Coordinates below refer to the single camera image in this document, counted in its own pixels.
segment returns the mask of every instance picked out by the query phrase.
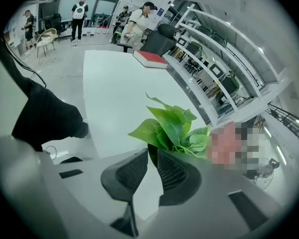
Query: white shirt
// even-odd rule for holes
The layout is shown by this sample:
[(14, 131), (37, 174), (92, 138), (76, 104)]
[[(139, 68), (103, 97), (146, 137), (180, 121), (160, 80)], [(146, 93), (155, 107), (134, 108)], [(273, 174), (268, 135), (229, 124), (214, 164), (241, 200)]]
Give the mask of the white shirt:
[(135, 22), (132, 31), (134, 31), (137, 35), (142, 35), (149, 25), (149, 18), (145, 18), (142, 9), (133, 11), (129, 21)]

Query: desk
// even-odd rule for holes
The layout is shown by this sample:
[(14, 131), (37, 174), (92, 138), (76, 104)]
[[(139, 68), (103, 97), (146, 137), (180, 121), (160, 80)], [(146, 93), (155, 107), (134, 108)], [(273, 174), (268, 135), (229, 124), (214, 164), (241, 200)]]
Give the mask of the desk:
[(145, 92), (169, 105), (190, 109), (197, 116), (192, 129), (205, 126), (194, 104), (164, 69), (145, 68), (129, 53), (100, 50), (85, 52), (83, 68), (86, 114), (101, 158), (147, 147), (128, 135), (144, 120), (154, 119), (146, 106), (163, 108)]

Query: shorts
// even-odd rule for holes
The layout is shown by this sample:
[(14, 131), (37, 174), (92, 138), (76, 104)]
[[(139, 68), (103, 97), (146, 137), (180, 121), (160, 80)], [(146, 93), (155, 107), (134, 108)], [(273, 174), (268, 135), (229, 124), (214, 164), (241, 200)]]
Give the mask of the shorts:
[(32, 38), (33, 38), (32, 32), (30, 32), (30, 31), (25, 32), (26, 41), (30, 41)]

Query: artificial plant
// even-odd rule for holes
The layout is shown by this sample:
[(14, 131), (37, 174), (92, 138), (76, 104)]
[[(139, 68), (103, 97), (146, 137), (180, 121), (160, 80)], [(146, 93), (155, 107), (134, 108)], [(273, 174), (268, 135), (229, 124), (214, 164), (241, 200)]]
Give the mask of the artificial plant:
[(205, 158), (206, 146), (210, 142), (209, 126), (190, 131), (191, 123), (197, 117), (179, 106), (170, 106), (158, 98), (151, 98), (165, 109), (148, 107), (156, 119), (146, 119), (128, 135), (143, 140), (160, 149), (181, 152), (197, 158)]

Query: whiteboard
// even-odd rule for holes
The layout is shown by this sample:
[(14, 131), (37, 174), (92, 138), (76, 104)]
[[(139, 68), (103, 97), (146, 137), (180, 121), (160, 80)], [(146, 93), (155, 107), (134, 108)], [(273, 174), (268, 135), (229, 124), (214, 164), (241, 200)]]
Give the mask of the whiteboard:
[[(71, 21), (72, 20), (72, 7), (77, 4), (80, 0), (60, 0), (59, 4), (59, 14), (62, 17), (62, 21)], [(90, 19), (92, 17), (92, 11), (94, 9), (96, 0), (86, 0), (85, 3), (89, 7), (89, 11), (87, 13), (87, 18)]]

